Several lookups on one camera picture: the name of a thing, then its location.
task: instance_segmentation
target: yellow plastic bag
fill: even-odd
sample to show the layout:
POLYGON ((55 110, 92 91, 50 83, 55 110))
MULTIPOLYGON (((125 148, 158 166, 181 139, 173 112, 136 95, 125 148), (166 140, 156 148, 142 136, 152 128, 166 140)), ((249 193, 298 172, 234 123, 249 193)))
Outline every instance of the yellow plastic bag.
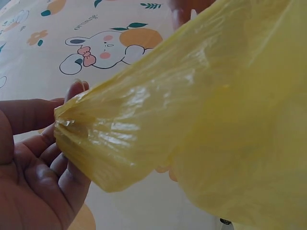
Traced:
POLYGON ((305 0, 218 0, 58 108, 57 144, 107 192, 170 162, 200 208, 262 230, 304 229, 306 22, 305 0))

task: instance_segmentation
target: flower print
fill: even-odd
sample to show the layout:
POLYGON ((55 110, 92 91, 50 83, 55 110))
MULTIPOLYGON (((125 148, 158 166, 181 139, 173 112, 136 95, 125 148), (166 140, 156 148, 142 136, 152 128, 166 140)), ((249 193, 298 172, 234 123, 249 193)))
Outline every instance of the flower print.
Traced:
POLYGON ((33 33, 31 35, 31 37, 28 39, 27 43, 30 46, 33 46, 33 45, 37 44, 41 38, 46 37, 47 35, 48 35, 47 30, 43 30, 41 32, 33 33))

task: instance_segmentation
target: pink cheek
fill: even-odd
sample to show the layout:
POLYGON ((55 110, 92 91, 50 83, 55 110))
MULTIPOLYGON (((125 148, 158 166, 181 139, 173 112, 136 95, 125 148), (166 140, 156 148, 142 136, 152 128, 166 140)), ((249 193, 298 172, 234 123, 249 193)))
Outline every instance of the pink cheek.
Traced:
POLYGON ((101 59, 108 59, 108 58, 110 58, 110 57, 111 57, 111 54, 110 54, 110 53, 107 53, 107 52, 102 53, 102 54, 100 55, 100 58, 101 58, 101 59))
POLYGON ((107 35, 104 37, 104 41, 107 42, 107 41, 111 41, 113 39, 113 36, 111 35, 107 35))

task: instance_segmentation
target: pink bow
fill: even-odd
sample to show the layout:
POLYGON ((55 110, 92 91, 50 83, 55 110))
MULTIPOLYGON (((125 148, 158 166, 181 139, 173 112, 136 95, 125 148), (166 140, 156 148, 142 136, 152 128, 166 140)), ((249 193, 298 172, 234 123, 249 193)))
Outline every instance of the pink bow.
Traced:
POLYGON ((83 56, 83 65, 85 67, 89 67, 96 63, 96 58, 95 56, 91 55, 90 50, 91 48, 89 46, 78 49, 78 54, 83 56))

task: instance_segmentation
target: human hand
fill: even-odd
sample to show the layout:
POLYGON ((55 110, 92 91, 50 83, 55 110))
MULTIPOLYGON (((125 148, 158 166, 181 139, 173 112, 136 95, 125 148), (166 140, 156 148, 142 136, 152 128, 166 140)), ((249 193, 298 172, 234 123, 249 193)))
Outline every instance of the human hand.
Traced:
POLYGON ((191 11, 196 10, 199 14, 215 0, 167 0, 172 11, 174 29, 178 29, 191 19, 191 11))
MULTIPOLYGON (((89 89, 74 83, 66 99, 89 89)), ((53 135, 54 109, 64 99, 0 102, 0 229, 66 230, 90 180, 67 160, 53 135), (13 135, 48 128, 14 144, 13 135)))

